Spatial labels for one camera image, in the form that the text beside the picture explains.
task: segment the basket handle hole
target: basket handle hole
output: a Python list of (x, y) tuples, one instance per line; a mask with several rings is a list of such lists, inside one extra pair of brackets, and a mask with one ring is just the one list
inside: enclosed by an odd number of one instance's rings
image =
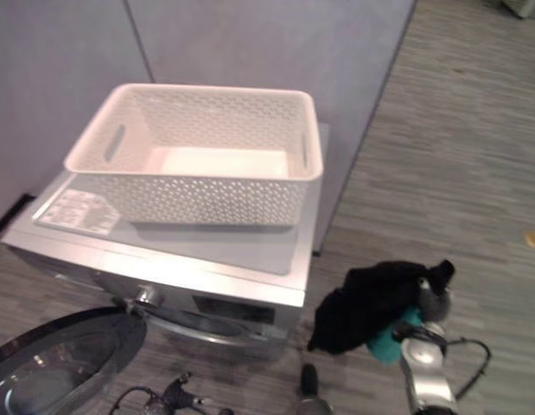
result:
[(302, 157), (303, 157), (303, 168), (308, 169), (308, 144), (305, 138), (305, 133), (302, 133)]
[(104, 153), (104, 159), (109, 163), (112, 158), (115, 156), (115, 154), (118, 152), (119, 147), (121, 147), (121, 143), (123, 142), (123, 138), (125, 136), (125, 125), (121, 124), (115, 131), (115, 134), (113, 135), (113, 139), (108, 145), (107, 149), (105, 149)]

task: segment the open washer door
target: open washer door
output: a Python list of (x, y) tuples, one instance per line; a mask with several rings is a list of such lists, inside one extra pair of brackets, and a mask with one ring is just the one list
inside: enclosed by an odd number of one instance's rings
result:
[(120, 307), (82, 311), (20, 335), (0, 347), (0, 415), (85, 413), (145, 336), (143, 318)]

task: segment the gray carpet floor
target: gray carpet floor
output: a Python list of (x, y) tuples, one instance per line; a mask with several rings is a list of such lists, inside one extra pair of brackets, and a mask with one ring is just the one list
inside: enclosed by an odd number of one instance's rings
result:
[[(242, 362), (150, 329), (94, 412), (104, 413), (127, 386), (162, 390), (191, 370), (189, 390), (238, 414), (291, 414), (300, 366), (310, 361), (335, 413), (406, 414), (396, 365), (379, 364), (363, 348), (334, 358), (303, 347), (316, 305), (348, 268), (448, 258), (457, 268), (449, 337), (480, 338), (494, 351), (461, 414), (535, 414), (535, 248), (523, 240), (526, 229), (535, 229), (535, 20), (517, 20), (490, 1), (421, 0), (283, 356)], [(106, 303), (0, 246), (0, 344)], [(480, 358), (475, 348), (450, 352), (452, 384)]]

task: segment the gray partition wall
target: gray partition wall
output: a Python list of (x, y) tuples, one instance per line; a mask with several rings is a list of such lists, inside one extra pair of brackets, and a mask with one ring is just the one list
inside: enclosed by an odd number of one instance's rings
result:
[(331, 126), (315, 249), (413, 0), (129, 0), (156, 82), (300, 89)]
[(121, 0), (0, 0), (0, 216), (61, 171), (113, 87), (148, 81)]
[(125, 82), (304, 90), (331, 126), (320, 250), (413, 4), (0, 0), (0, 160), (23, 191), (40, 191)]

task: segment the perforated basket wall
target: perforated basket wall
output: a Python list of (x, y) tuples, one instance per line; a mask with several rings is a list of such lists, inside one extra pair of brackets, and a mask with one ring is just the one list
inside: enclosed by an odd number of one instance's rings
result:
[[(108, 159), (112, 139), (124, 134)], [(290, 176), (205, 177), (143, 172), (155, 146), (282, 150)], [(292, 225), (322, 173), (313, 100), (297, 91), (127, 85), (114, 90), (66, 158), (125, 219)]]

